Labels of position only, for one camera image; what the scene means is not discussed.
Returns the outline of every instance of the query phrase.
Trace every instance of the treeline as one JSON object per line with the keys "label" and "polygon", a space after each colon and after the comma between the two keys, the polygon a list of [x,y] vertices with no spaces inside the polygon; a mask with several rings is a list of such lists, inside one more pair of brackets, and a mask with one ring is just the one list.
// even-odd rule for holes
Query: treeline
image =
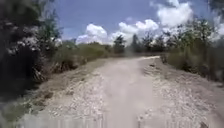
{"label": "treeline", "polygon": [[224,40],[213,40],[214,27],[204,19],[179,26],[168,37],[164,62],[178,69],[199,74],[210,80],[224,81]]}
{"label": "treeline", "polygon": [[144,55],[147,53],[162,53],[167,50],[164,36],[154,37],[153,34],[148,33],[145,37],[139,39],[134,34],[129,41],[124,40],[124,37],[118,36],[113,44],[113,53],[121,55]]}

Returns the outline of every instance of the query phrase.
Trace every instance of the sky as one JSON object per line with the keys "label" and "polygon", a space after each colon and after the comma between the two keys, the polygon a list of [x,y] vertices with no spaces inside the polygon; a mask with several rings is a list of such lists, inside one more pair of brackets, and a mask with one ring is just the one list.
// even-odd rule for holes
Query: sky
{"label": "sky", "polygon": [[159,33],[184,24],[194,16],[213,20],[205,1],[56,0],[56,11],[62,39],[108,43],[119,35],[128,39],[148,31]]}

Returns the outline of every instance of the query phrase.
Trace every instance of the dirt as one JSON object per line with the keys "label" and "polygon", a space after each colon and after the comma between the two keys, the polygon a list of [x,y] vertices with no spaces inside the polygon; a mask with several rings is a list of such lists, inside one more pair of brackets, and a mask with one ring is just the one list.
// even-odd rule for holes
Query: dirt
{"label": "dirt", "polygon": [[219,83],[163,65],[158,57],[109,60],[48,99],[23,128],[223,128]]}

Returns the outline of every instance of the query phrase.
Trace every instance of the cloud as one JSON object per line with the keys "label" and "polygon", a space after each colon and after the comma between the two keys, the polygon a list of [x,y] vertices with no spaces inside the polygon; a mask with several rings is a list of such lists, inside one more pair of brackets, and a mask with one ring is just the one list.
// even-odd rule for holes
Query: cloud
{"label": "cloud", "polygon": [[160,6],[157,16],[163,26],[176,27],[186,23],[193,17],[193,10],[189,2],[179,3],[178,0],[168,0],[175,7]]}
{"label": "cloud", "polygon": [[137,21],[135,24],[127,24],[124,22],[119,23],[119,30],[110,35],[110,39],[115,39],[117,36],[122,35],[125,39],[129,39],[133,34],[141,34],[147,31],[154,31],[159,28],[159,25],[151,19],[145,21]]}
{"label": "cloud", "polygon": [[104,42],[107,41],[107,31],[102,27],[94,24],[89,24],[86,27],[84,35],[77,38],[77,42]]}
{"label": "cloud", "polygon": [[128,25],[124,22],[119,23],[120,30],[124,33],[137,33],[138,29],[133,25]]}
{"label": "cloud", "polygon": [[139,31],[156,30],[159,28],[158,24],[151,19],[147,19],[145,22],[138,21],[135,25]]}
{"label": "cloud", "polygon": [[180,5],[179,1],[178,0],[168,0],[168,2],[173,5],[173,6],[176,6],[178,7]]}
{"label": "cloud", "polygon": [[159,25],[151,19],[145,21],[137,21],[134,24],[128,24],[120,22],[118,24],[119,29],[111,34],[107,34],[107,31],[102,27],[94,24],[89,24],[86,27],[86,31],[83,35],[78,36],[77,42],[106,42],[110,43],[118,36],[123,36],[125,40],[130,39],[133,34],[141,34],[146,31],[153,31],[159,28]]}

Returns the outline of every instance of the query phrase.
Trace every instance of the bush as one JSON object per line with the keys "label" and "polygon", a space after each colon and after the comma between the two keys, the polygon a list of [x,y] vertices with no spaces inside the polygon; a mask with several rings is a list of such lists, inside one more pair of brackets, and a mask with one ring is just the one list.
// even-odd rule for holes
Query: bush
{"label": "bush", "polygon": [[109,51],[106,50],[106,47],[98,43],[79,44],[77,47],[77,55],[85,58],[86,61],[109,56]]}
{"label": "bush", "polygon": [[52,58],[54,73],[61,73],[66,70],[75,69],[74,56],[76,52],[76,46],[72,42],[65,42],[58,47],[55,55]]}

